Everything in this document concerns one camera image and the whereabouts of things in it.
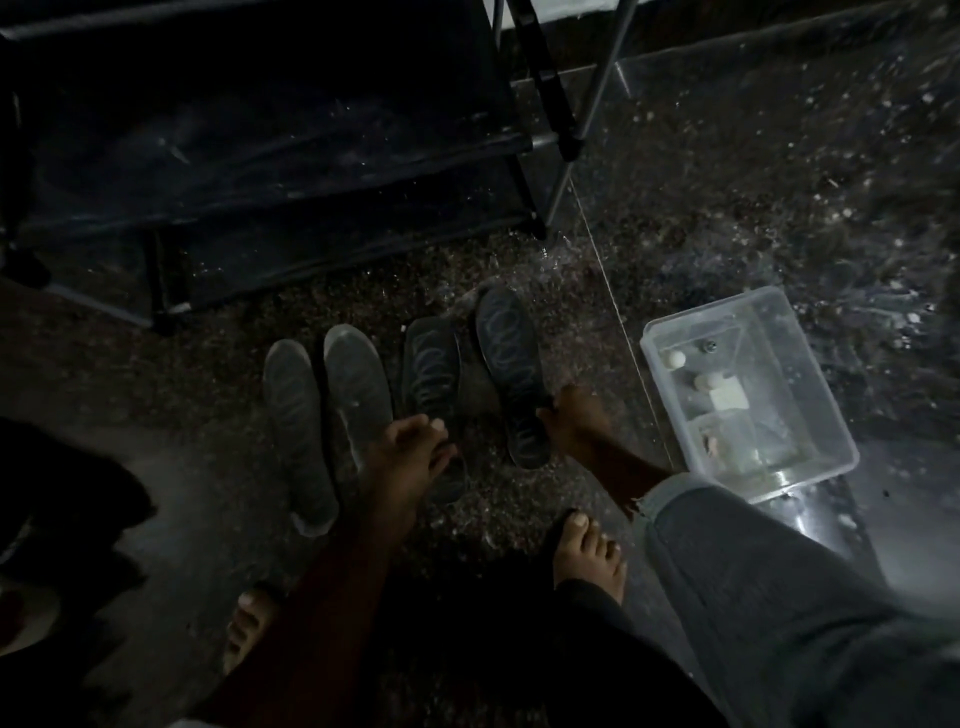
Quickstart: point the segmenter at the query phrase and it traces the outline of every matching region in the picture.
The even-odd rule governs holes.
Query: plastic container
[[[640,347],[693,473],[760,502],[860,459],[783,291],[657,319]],[[684,365],[671,369],[682,352]]]

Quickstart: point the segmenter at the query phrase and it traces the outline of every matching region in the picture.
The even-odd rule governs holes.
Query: sneaker
[[[495,286],[477,305],[477,340],[500,395],[507,427],[507,450],[519,468],[533,470],[550,460],[550,440],[537,417],[552,406],[543,386],[537,330],[519,296]]]
[[[263,399],[290,485],[294,525],[307,538],[323,536],[337,520],[340,504],[324,460],[320,389],[300,342],[281,339],[270,347],[263,367]]]
[[[460,396],[460,346],[453,323],[439,316],[417,319],[407,328],[403,345],[403,379],[400,399],[406,415],[440,418],[456,443],[462,431]],[[468,487],[463,457],[450,461],[430,489],[435,503],[452,503]]]
[[[363,331],[338,324],[326,333],[324,366],[330,398],[347,429],[353,462],[361,473],[368,448],[394,420],[380,355]]]

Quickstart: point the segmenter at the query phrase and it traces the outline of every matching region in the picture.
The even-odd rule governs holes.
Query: floor
[[[56,707],[35,710],[122,728],[182,715],[220,679],[236,596],[259,580],[289,588],[323,547],[290,523],[271,452],[259,376],[275,339],[313,347],[354,324],[396,382],[404,325],[447,315],[468,342],[477,291],[494,280],[529,305],[547,383],[589,385],[628,445],[673,467],[682,459],[639,351],[644,325],[783,286],[861,462],[760,507],[918,608],[955,611],[956,12],[891,3],[621,61],[543,242],[503,232],[397,256],[197,316],[167,339],[0,286],[0,414],[116,458],[156,508],[115,545],[135,586],[100,609],[95,629],[62,636],[60,649],[88,659],[62,671],[65,697],[47,701]],[[531,87],[516,92],[533,107]],[[549,158],[524,161],[539,186],[550,179]],[[372,654],[373,722],[545,724],[524,654],[536,615],[516,595],[570,505],[627,545],[628,611],[696,675],[625,520],[591,477],[569,462],[510,465],[472,346],[464,408],[473,488],[425,508],[397,561]]]

